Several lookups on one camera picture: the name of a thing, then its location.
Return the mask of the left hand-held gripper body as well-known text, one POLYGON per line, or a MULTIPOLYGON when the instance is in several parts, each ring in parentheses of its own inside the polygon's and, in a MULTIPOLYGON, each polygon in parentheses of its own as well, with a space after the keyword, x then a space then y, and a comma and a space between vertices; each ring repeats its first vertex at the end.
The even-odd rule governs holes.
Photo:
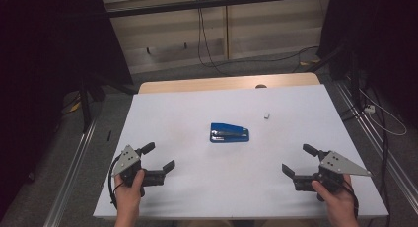
MULTIPOLYGON (((139 170, 142 169, 141 157, 136 153, 136 149, 130 145, 126 145, 118 156, 115 167, 112 170, 112 175, 121 175, 122 182, 131 187, 134 178, 139 170)), ((144 187, 162 186, 164 184, 164 171, 147 171, 145 170, 145 177, 140 188, 141 195, 145 195, 144 187)))

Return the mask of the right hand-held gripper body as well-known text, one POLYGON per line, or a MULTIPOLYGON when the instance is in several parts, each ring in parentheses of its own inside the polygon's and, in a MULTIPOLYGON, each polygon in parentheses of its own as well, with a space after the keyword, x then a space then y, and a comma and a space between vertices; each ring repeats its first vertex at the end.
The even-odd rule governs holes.
POLYGON ((343 188, 344 175, 372 175, 371 171, 335 151, 307 150, 307 153, 318 158, 318 171, 310 176, 293 174, 297 191, 314 191, 312 181, 319 181, 329 192, 334 193, 343 188))

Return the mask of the blue stapler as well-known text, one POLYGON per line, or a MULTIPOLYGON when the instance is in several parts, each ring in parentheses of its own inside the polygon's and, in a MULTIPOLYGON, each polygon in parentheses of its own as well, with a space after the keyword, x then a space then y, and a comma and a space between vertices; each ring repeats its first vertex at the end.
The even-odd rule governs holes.
POLYGON ((210 141, 213 143, 249 142, 249 130, 237 125, 212 122, 210 141))

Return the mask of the person's left hand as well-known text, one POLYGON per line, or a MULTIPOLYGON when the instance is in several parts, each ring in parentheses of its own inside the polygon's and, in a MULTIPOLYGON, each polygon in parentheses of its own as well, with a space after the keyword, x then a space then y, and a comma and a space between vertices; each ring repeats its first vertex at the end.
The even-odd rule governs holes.
POLYGON ((139 216, 139 205, 141 201, 140 188, 145 176, 143 170, 139 170, 134 178, 131 187, 122 184, 121 175, 114 177, 117 189, 115 191, 117 202, 117 218, 125 220, 136 219, 139 216))

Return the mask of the person's right hand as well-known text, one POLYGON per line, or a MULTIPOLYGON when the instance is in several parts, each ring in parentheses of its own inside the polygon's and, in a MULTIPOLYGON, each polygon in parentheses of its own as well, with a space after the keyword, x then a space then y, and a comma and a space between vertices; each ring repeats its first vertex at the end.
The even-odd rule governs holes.
POLYGON ((345 189, 339 192, 329 192, 319 181, 312 181, 313 189, 324 199, 330 217, 355 217, 354 198, 345 189))

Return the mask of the white table board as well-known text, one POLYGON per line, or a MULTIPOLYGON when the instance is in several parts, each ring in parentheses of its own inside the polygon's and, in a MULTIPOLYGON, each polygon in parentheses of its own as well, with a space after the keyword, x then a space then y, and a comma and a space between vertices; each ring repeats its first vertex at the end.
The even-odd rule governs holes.
POLYGON ((304 144, 362 162, 322 85, 138 94, 117 147, 149 142, 156 147, 142 159, 146 169, 171 160, 175 167, 162 186, 146 188, 145 219, 321 218, 324 205, 315 193, 295 190, 282 165, 299 175, 317 172, 304 144), (211 142, 212 122, 247 128, 249 142, 211 142))

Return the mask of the black metal stand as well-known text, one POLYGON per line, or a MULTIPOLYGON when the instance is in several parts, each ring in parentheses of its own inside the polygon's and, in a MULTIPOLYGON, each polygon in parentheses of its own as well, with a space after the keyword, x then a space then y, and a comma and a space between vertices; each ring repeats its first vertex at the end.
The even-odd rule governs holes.
POLYGON ((358 55, 349 43, 341 43, 327 56, 322 58, 319 63, 308 69, 308 72, 315 73, 324 66, 328 66, 330 77, 333 80, 342 80, 348 78, 350 82, 351 98, 355 106, 359 107, 360 99, 360 82, 359 82, 359 66, 358 55))
POLYGON ((93 123, 93 117, 90 111, 89 98, 92 98, 94 102, 102 102, 105 99, 105 91, 102 85, 109 85, 111 88, 116 89, 127 95, 135 95, 136 91, 128 88, 125 85, 110 80, 98 73, 83 73, 80 76, 80 100, 83 113, 83 132, 86 133, 88 128, 93 123))

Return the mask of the wooden table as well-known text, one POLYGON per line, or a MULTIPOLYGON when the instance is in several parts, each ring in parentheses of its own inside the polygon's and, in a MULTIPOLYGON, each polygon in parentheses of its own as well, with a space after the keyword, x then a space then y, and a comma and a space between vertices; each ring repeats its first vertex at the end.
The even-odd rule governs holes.
POLYGON ((266 85, 267 88, 278 88, 319 85, 320 82, 312 72, 186 79, 146 82, 140 86, 139 94, 255 89, 259 84, 266 85))

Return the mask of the light wooden cabinet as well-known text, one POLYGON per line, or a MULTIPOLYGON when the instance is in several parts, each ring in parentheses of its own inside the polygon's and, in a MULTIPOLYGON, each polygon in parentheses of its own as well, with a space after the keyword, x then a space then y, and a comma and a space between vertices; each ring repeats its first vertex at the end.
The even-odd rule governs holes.
MULTIPOLYGON (((108 10, 193 0, 103 0, 108 10)), ((132 74, 319 44, 329 0, 286 0, 113 18, 132 74)))

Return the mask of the black curtain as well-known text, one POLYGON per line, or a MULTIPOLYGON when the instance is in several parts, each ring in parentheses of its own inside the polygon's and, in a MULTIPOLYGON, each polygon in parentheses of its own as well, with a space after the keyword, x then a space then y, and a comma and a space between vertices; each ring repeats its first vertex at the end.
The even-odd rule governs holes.
POLYGON ((0 219, 46 149, 64 96, 131 81, 103 0, 0 0, 0 219))
POLYGON ((317 55, 339 46, 347 52, 331 60, 331 75, 346 74, 354 53, 371 83, 418 128, 418 0, 329 0, 317 55))

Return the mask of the black horizontal bar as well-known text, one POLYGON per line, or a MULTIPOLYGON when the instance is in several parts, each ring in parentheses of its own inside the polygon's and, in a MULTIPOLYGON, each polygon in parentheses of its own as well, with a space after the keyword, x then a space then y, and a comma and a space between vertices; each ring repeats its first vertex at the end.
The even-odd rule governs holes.
POLYGON ((110 18, 130 17, 138 15, 149 15, 157 13, 167 13, 194 9, 205 9, 224 6, 235 6, 244 4, 255 4, 273 1, 286 1, 286 0, 194 0, 180 3, 162 4, 156 6, 145 7, 129 7, 119 8, 115 10, 108 10, 107 15, 110 18))

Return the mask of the aluminium floor rail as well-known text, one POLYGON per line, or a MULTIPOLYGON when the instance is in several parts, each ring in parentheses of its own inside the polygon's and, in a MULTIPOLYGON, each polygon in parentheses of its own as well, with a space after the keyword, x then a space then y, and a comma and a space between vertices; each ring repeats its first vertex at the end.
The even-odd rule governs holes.
POLYGON ((52 204, 52 207, 49 210, 43 227, 59 227, 64 211, 76 184, 86 151, 88 150, 91 139, 94 135, 96 124, 97 120, 94 118, 83 132, 65 179, 52 204))
POLYGON ((373 92, 371 96, 363 89, 360 91, 360 99, 364 103, 357 108, 351 98, 351 92, 345 82, 337 82, 336 88, 347 104, 348 113, 351 114, 348 120, 354 119, 362 128, 363 133, 368 137, 370 143, 381 157, 380 170, 377 175, 380 177, 379 192, 383 194, 383 199, 389 202, 389 191, 387 177, 391 177, 397 187, 408 201, 411 208, 418 214, 418 183, 407 173, 406 159, 397 159, 392 151, 399 148, 400 152, 411 158, 406 148, 395 145, 397 140, 405 140, 409 130, 404 122, 388 111, 381 103, 378 95, 373 92), (374 105, 376 112, 373 114, 365 113, 365 105, 374 105))

